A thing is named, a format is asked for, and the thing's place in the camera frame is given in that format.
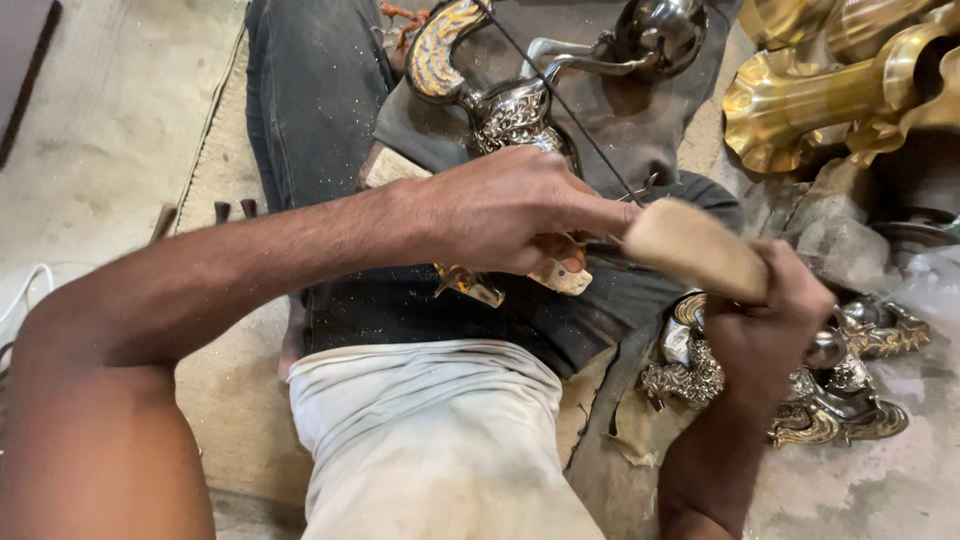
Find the fingernail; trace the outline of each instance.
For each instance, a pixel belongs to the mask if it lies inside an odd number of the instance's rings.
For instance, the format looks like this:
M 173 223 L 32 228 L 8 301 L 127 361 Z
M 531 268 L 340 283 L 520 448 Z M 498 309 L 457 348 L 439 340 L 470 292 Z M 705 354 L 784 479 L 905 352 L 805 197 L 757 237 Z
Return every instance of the fingernail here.
M 574 274 L 581 272 L 584 269 L 584 263 L 578 258 L 574 257 L 565 258 L 564 260 L 560 261 L 560 264 L 566 268 L 567 272 L 573 272 Z

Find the forearm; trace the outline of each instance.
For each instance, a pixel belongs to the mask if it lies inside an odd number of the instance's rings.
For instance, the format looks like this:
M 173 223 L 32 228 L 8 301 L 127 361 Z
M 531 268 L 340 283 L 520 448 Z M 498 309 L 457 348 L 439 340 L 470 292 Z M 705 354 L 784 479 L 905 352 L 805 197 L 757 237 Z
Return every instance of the forearm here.
M 366 192 L 135 252 L 38 305 L 18 336 L 17 355 L 96 365 L 174 363 L 286 292 L 366 268 L 421 262 L 417 220 L 403 214 L 398 196 L 396 189 Z
M 725 391 L 670 445 L 658 485 L 664 538 L 694 537 L 686 525 L 700 516 L 740 538 L 775 408 L 769 399 Z

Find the fluted brass vessel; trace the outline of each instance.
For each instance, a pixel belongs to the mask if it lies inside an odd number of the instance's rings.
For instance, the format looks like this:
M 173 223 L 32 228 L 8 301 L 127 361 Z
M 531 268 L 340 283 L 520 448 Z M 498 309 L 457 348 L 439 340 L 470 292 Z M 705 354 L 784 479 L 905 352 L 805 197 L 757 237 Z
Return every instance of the fluted brass vessel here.
M 819 75 L 802 74 L 792 48 L 758 53 L 724 96 L 724 139 L 750 170 L 793 170 L 804 148 L 818 142 L 815 130 L 918 105 L 917 59 L 946 33 L 920 24 L 891 37 L 875 59 Z
M 813 38 L 823 29 L 837 0 L 746 0 L 740 26 L 760 46 L 773 51 Z
M 830 52 L 842 63 L 876 56 L 897 32 L 949 0 L 839 0 L 827 21 Z
M 940 60 L 943 89 L 926 103 L 908 110 L 897 119 L 869 118 L 847 136 L 850 161 L 869 167 L 878 154 L 899 150 L 912 129 L 960 129 L 960 48 Z

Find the hand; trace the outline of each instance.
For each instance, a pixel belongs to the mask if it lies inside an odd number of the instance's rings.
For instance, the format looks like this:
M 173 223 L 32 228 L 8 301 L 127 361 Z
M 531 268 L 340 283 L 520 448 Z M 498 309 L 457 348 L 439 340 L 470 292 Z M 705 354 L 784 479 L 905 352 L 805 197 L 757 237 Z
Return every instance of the hand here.
M 725 387 L 773 405 L 836 299 L 786 242 L 757 242 L 754 249 L 770 267 L 767 306 L 739 307 L 708 296 L 704 332 L 723 366 Z
M 470 270 L 527 274 L 549 258 L 570 272 L 587 258 L 566 233 L 624 234 L 642 211 L 597 195 L 564 158 L 536 146 L 508 146 L 432 178 L 391 184 L 419 208 L 423 260 Z

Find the shiny metal sphere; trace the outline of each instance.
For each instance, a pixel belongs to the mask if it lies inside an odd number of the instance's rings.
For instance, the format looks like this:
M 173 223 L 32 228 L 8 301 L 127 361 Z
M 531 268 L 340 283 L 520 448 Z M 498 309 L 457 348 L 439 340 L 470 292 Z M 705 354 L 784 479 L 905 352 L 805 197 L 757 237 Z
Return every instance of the shiny metal sphere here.
M 631 0 L 613 28 L 615 61 L 640 61 L 638 77 L 655 82 L 687 69 L 707 35 L 704 0 Z
M 825 328 L 817 332 L 806 349 L 804 364 L 813 369 L 836 367 L 847 355 L 847 342 L 839 330 Z

